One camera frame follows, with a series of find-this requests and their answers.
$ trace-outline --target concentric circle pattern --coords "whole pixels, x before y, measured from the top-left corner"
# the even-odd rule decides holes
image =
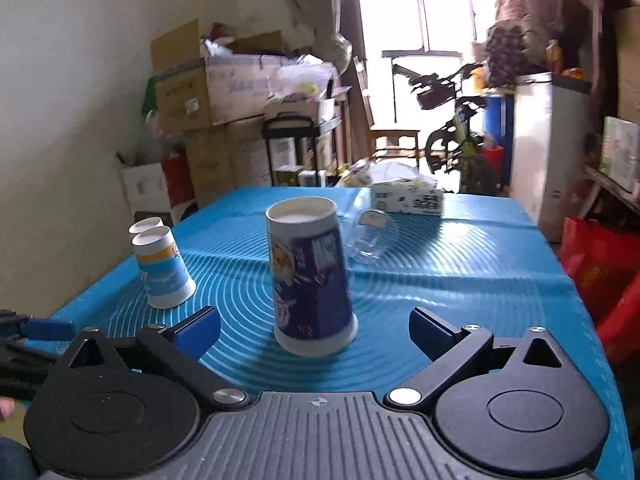
[[[408,335],[415,306],[456,326],[485,326],[497,336],[519,337],[529,326],[546,326],[609,407],[612,430],[620,435],[615,442],[609,439],[603,462],[618,471],[628,459],[628,444],[620,444],[622,407],[609,367],[573,283],[511,200],[446,196],[443,218],[395,215],[401,232],[396,247],[373,266],[348,263],[360,321],[354,342],[319,359],[298,358],[278,346],[265,209],[278,200],[317,194],[334,200],[340,216],[349,219],[366,192],[269,188],[231,193],[174,229],[198,285],[186,303],[171,310],[150,308],[136,266],[127,261],[56,317],[99,323],[111,336],[120,336],[155,322],[170,326],[215,305],[222,335],[202,362],[237,386],[251,392],[370,390],[379,398],[429,363]],[[603,478],[625,476],[610,472]]]

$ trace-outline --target orange bottle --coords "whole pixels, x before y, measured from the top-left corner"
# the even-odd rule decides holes
[[[546,67],[554,74],[561,74],[564,70],[563,58],[562,47],[558,40],[549,41],[549,46],[546,48]]]

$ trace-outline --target metal screw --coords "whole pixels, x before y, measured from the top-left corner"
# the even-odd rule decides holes
[[[410,406],[416,402],[420,402],[422,395],[420,392],[412,388],[396,388],[389,392],[389,399],[396,404],[402,404],[403,406]]]
[[[237,388],[222,388],[213,394],[213,400],[220,404],[237,404],[245,399],[246,393]]]

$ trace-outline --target ribbed surface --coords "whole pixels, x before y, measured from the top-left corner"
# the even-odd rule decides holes
[[[263,394],[209,421],[198,445],[140,480],[480,480],[413,413],[373,395]]]
[[[278,346],[271,331],[265,209],[292,196],[318,194],[337,202],[343,217],[361,200],[358,193],[305,188],[231,193],[174,229],[198,284],[185,304],[149,308],[130,259],[56,317],[73,319],[80,328],[100,324],[111,335],[133,335],[149,323],[172,325],[213,304],[222,315],[222,336],[203,362],[239,386],[252,392],[374,391],[381,398],[428,364],[408,336],[414,306],[453,325],[483,325],[498,336],[520,336],[529,326],[544,325],[609,408],[613,436],[599,474],[607,480],[633,478],[622,406],[591,321],[573,283],[514,201],[447,195],[442,219],[395,215],[398,245],[373,267],[349,264],[360,321],[354,342],[324,359],[297,358]]]

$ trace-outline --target human hand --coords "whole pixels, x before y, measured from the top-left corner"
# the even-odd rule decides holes
[[[7,420],[14,414],[15,401],[13,399],[7,399],[0,397],[0,421]]]

